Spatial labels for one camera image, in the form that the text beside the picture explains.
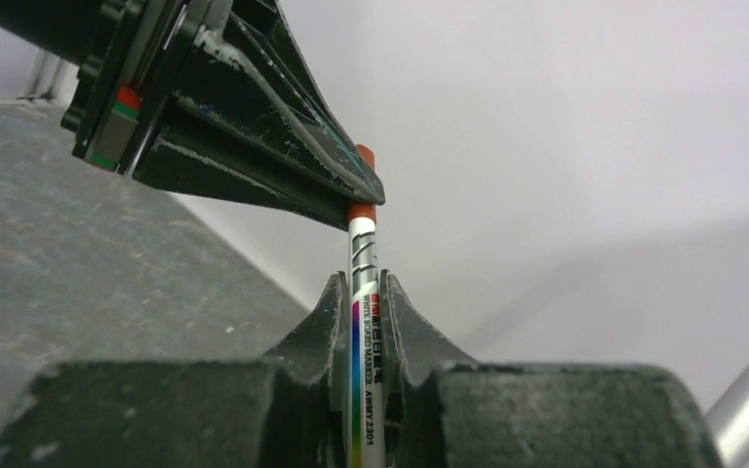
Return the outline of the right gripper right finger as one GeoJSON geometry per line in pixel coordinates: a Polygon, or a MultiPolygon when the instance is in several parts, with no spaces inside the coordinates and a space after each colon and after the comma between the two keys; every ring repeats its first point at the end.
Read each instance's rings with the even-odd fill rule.
{"type": "Polygon", "coordinates": [[[384,391],[386,460],[389,467],[445,467],[445,413],[440,373],[473,358],[413,306],[396,275],[379,278],[385,325],[384,391]]]}

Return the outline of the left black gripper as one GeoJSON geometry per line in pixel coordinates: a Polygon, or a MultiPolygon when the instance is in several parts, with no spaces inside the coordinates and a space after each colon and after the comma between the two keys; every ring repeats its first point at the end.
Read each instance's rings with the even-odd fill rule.
{"type": "Polygon", "coordinates": [[[0,28],[77,65],[61,124],[88,164],[342,231],[385,201],[275,1],[0,1],[0,28]]]}

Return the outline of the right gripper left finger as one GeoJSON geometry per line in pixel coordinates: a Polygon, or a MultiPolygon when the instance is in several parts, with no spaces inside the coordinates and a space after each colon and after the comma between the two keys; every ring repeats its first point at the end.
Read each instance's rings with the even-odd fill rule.
{"type": "Polygon", "coordinates": [[[330,276],[313,310],[263,354],[275,368],[263,421],[263,467],[341,467],[347,282],[330,276]]]}

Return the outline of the white marker pen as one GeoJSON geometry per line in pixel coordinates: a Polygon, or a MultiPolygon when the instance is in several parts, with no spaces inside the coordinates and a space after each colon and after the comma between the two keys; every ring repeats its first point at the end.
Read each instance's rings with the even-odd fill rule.
{"type": "Polygon", "coordinates": [[[348,276],[348,465],[385,467],[384,348],[379,311],[376,223],[370,216],[359,214],[350,219],[348,276]]]}

